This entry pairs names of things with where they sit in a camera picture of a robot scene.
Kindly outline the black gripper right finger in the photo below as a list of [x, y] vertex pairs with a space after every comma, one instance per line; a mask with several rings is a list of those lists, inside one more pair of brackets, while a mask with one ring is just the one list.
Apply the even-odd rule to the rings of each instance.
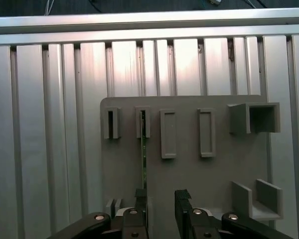
[[289, 236], [236, 212], [221, 220], [206, 210], [192, 207], [189, 192], [174, 192], [174, 212], [182, 239], [288, 239]]

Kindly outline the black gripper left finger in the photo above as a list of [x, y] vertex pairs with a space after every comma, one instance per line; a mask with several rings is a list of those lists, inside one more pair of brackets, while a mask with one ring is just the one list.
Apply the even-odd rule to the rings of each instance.
[[51, 239], [146, 239], [147, 191], [136, 189], [135, 205], [122, 208], [122, 199], [110, 199], [106, 211], [91, 213], [51, 235]]

